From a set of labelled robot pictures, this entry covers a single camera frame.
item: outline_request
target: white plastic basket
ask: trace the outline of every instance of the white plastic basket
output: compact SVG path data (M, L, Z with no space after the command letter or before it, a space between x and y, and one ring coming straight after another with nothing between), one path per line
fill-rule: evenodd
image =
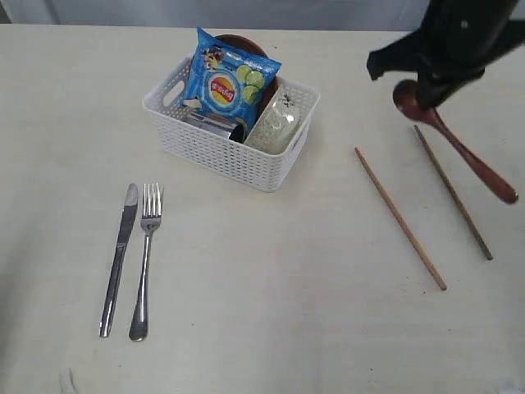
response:
M184 91L168 105L164 104L164 98L177 83L186 84L190 62L191 56L188 56L142 102L157 127L162 149L262 191L279 189L303 148L319 93L309 86L279 78L280 88L284 88L299 106L301 119L286 150L271 155L181 121L190 111L190 108L180 107Z

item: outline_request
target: white table surface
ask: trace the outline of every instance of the white table surface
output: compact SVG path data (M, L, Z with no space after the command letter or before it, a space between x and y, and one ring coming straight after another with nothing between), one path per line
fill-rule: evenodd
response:
M0 392L493 393L525 384L525 208L501 203L423 127L488 263L367 54L399 34L236 31L322 95L304 151L264 194L158 148L141 99L194 30L0 26ZM525 193L525 53L443 118ZM440 291L358 145L447 282ZM112 334L98 337L126 187L165 185L150 332L127 337L135 223Z

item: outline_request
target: blue chip bag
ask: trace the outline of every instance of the blue chip bag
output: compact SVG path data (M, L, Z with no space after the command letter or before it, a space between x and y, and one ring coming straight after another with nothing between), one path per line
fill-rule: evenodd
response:
M197 28L199 45L189 71L183 104L214 112L252 130L264 90L281 64L232 47Z

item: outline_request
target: white wall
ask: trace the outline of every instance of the white wall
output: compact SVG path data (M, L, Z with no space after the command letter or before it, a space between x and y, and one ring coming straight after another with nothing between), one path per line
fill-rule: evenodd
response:
M428 4L428 0L0 1L11 20L20 23L298 30L413 30ZM514 17L525 18L525 0Z

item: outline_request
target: wooden chopstick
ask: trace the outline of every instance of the wooden chopstick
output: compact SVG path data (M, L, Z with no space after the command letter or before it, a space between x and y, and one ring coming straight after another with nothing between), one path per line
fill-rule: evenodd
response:
M465 222L467 222L467 226L470 229L471 233L474 235L474 238L476 238L477 243L479 244L480 248L482 248L483 254L485 255L487 260L492 260L492 253L489 251L489 248L486 246L485 241L482 238L482 235L477 230L476 226L474 225L474 222L470 215L467 212L467 209L463 205L463 202L461 199L459 199L458 193L456 193L456 190L452 186L452 184L449 181L449 178L446 176L445 171L443 171L443 168L441 167L440 163L437 161L436 155L432 152L432 149L430 148L430 145L427 142L427 139L425 139L423 133L419 130L418 125L413 125L413 128L416 129L416 132L419 135L419 139L421 140L423 144L423 148L427 151L428 157L432 164L434 164L434 168L436 169L437 173L439 174L441 180L445 184L446 189L449 191L450 196L452 197L452 200L456 204L456 207L458 207L459 212L463 216L463 219L465 219Z
M436 281L437 286L443 291L446 290L446 284L443 281L443 279L441 278L441 275L437 272L436 268L434 267L434 264L432 264L432 261L430 261L430 259L428 258L427 254L425 253L425 251L423 250L423 248L419 244L418 240L416 239L414 234L410 231L409 226L404 221L403 217L401 216L401 213L399 213L399 211L395 207L394 203L392 202L392 200L390 199L390 197L386 193L386 190L383 188L383 186L381 185L379 180L376 178L376 176L374 175L372 169L370 168L370 166L368 166L367 161L364 159L363 155L361 154L361 152L359 152L359 149L357 147L355 148L355 153L358 155L359 160L361 161L361 164L363 165L363 167L364 167L365 171L367 172L368 176L370 176L370 179L372 179L372 182L374 182L374 185L376 186L377 191L379 191L379 194L385 200L386 205L388 205L388 208L390 208L390 211L394 215L395 220L397 220L397 223L399 223L399 225L403 229L404 234L408 237L408 239L409 239L410 243L412 244L413 248L416 250L416 252L418 252L419 257L421 258L421 260L423 261L423 263L427 267L428 271L430 272L430 274L432 275L432 277Z

